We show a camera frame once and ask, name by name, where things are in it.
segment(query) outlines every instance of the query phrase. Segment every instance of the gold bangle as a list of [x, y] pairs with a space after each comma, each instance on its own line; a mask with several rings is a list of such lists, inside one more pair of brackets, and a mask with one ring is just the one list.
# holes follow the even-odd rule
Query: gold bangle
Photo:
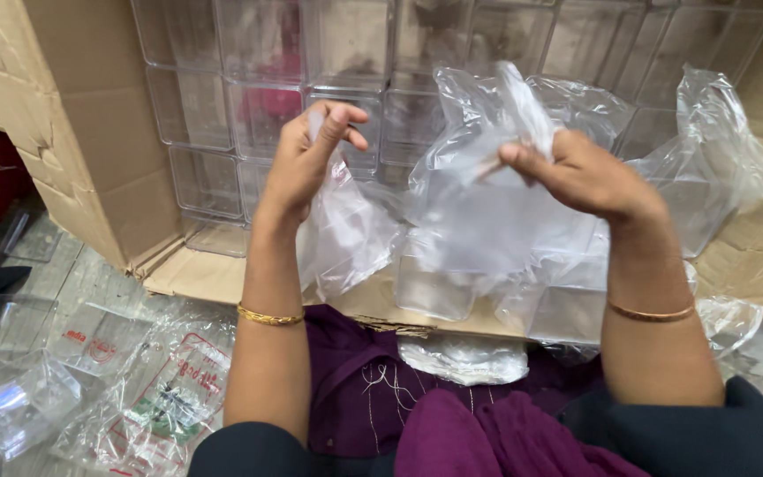
[[305, 319], [305, 309], [302, 309], [302, 314], [296, 317], [270, 317], [270, 315], [262, 315], [254, 311], [249, 311], [243, 308], [243, 305], [238, 303], [238, 314], [248, 319], [250, 322], [258, 322], [261, 324], [269, 324], [274, 326], [281, 326], [285, 324], [295, 324], [302, 322]]
[[664, 313], [664, 314], [643, 313], [641, 311], [628, 310], [622, 307], [618, 307], [614, 303], [611, 303], [610, 299], [608, 300], [608, 306], [611, 308], [611, 310], [614, 310], [614, 312], [617, 313], [618, 315], [624, 318], [629, 318], [630, 320], [635, 320], [639, 322], [654, 322], [654, 323], [677, 322], [680, 320], [684, 320], [685, 318], [689, 317], [691, 313], [694, 312], [694, 303], [691, 303], [684, 310], [677, 311], [675, 313]]

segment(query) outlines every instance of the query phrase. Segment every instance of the purple fabric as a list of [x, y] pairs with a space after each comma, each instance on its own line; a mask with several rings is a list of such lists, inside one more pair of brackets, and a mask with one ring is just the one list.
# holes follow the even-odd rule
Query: purple fabric
[[523, 392], [479, 406], [474, 416], [445, 390], [429, 392], [415, 406], [400, 439], [395, 474], [648, 475], [609, 450], [577, 441]]
[[430, 390], [453, 393], [473, 413], [522, 390], [555, 414], [602, 385], [599, 359], [565, 368], [544, 350], [529, 354], [529, 375], [510, 385], [466, 388], [417, 371], [398, 357], [396, 334], [361, 328], [327, 305], [306, 307], [311, 353], [309, 449], [341, 458], [394, 451], [417, 400]]

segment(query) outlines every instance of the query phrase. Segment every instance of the cardboard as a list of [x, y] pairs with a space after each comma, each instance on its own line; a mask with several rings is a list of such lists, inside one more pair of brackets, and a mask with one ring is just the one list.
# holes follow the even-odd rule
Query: cardboard
[[[763, 141], [763, 44], [739, 91]], [[128, 0], [0, 0], [0, 118], [61, 227], [155, 293], [239, 301], [245, 260], [183, 246]], [[763, 202], [730, 217], [694, 264], [701, 296], [763, 305]], [[411, 333], [521, 336], [485, 301], [457, 323], [400, 310], [391, 282], [383, 271], [332, 305]]]

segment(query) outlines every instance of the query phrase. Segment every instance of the copper bangle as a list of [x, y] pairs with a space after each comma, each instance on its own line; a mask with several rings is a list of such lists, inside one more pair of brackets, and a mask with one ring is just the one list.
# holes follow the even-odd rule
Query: copper bangle
[[665, 313], [665, 314], [643, 313], [641, 311], [627, 310], [625, 308], [618, 307], [614, 303], [611, 303], [610, 299], [608, 300], [608, 306], [609, 308], [611, 308], [611, 310], [614, 310], [614, 312], [620, 315], [621, 317], [629, 318], [630, 320], [635, 320], [639, 322], [653, 322], [653, 323], [677, 322], [691, 316], [691, 313], [694, 312], [694, 303], [691, 303], [684, 310], [677, 311], [675, 313]]

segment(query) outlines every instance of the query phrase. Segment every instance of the black fabric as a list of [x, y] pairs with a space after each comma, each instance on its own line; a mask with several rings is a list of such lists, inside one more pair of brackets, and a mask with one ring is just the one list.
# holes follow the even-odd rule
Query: black fabric
[[390, 477], [395, 454], [344, 459], [312, 454], [286, 430], [266, 423], [222, 428], [193, 453], [188, 477]]
[[559, 420], [655, 476], [763, 476], [763, 396], [740, 377], [726, 383], [724, 407], [628, 406], [595, 393]]

